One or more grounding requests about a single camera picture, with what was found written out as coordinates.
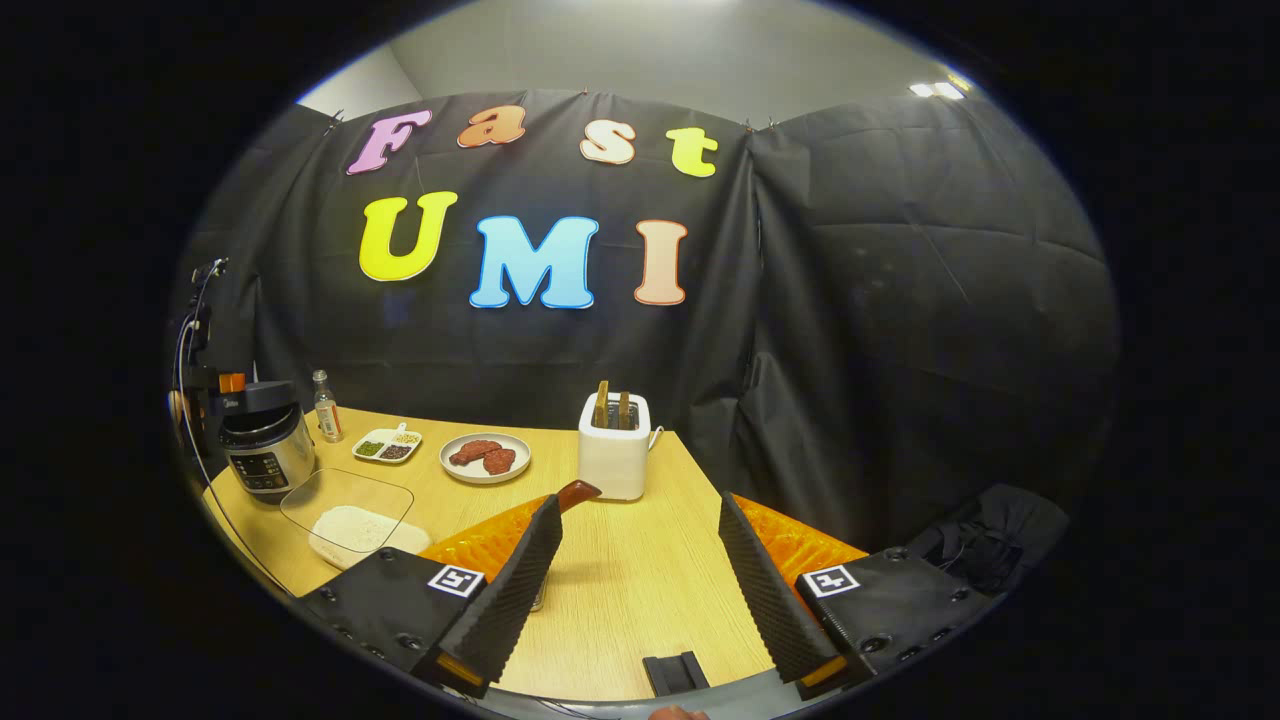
letter m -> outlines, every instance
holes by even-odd
[[[541,245],[534,245],[520,220],[499,215],[480,220],[476,229],[484,234],[484,261],[480,265],[480,287],[471,293],[476,307],[502,307],[511,295],[502,288],[507,279],[521,305],[529,305],[534,293],[550,274],[540,300],[548,307],[590,307],[595,296],[586,290],[586,250],[600,224],[590,218],[561,218],[547,233]]]

pink letter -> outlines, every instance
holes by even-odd
[[[644,281],[636,288],[637,302],[645,305],[680,305],[685,291],[677,282],[680,238],[689,229],[671,220],[641,220],[636,229],[644,237]]]
[[[369,170],[381,168],[387,164],[385,152],[388,149],[396,152],[408,140],[408,135],[413,132],[413,126],[422,127],[430,120],[430,110],[378,120],[374,123],[374,135],[365,143],[365,149],[360,151],[360,158],[347,168],[347,174],[367,173]]]

wooden table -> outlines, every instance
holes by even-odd
[[[337,468],[413,493],[404,516],[443,539],[490,515],[556,492],[577,475],[577,432],[498,428],[398,418],[340,409],[346,437],[326,443],[315,413],[317,468]],[[358,460],[351,446],[374,428],[407,423],[422,445],[401,465]],[[525,441],[532,460],[497,486],[453,479],[438,460],[449,439],[502,432]],[[244,492],[230,468],[214,479],[218,498],[257,557],[294,594],[338,570],[307,543],[307,533]],[[205,503],[227,521],[205,491]],[[543,609],[531,612],[494,687],[558,700],[653,697],[640,660],[692,651],[707,680],[721,685],[773,667],[717,536],[719,496],[685,450],[664,432],[649,454],[645,495],[632,502],[591,501],[564,515],[564,537],[548,573]],[[237,546],[243,546],[228,532]]]

ceiling light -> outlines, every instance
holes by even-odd
[[[950,97],[951,100],[961,100],[964,95],[955,88],[950,82],[937,82],[933,83],[933,88],[938,91],[938,95],[943,97]]]

white plate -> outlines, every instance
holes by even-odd
[[[396,436],[399,434],[416,436],[417,439],[413,442],[396,442]],[[378,452],[372,455],[361,455],[356,452],[356,448],[366,442],[380,442],[383,443],[383,446],[379,447]],[[387,452],[390,447],[397,445],[401,447],[407,447],[408,452],[394,460],[389,457],[383,457],[384,452]],[[415,433],[413,430],[406,430],[404,423],[401,423],[398,428],[379,428],[376,430],[369,430],[367,433],[365,433],[365,437],[357,439],[356,445],[351,446],[351,454],[361,460],[376,460],[379,462],[390,462],[392,465],[397,465],[399,462],[408,460],[410,456],[413,455],[413,451],[417,450],[417,446],[420,445],[422,445],[422,434]]]
[[[492,439],[507,450],[515,450],[516,460],[511,462],[511,470],[507,470],[500,475],[490,475],[489,470],[484,469],[484,457],[472,460],[466,465],[454,465],[453,462],[449,462],[451,455],[474,439]],[[456,437],[444,443],[444,447],[440,448],[440,465],[444,468],[445,473],[465,483],[492,486],[509,480],[511,478],[524,473],[525,468],[529,466],[529,459],[531,455],[532,454],[529,451],[529,446],[520,438],[504,436],[502,433],[472,433],[470,436]]]

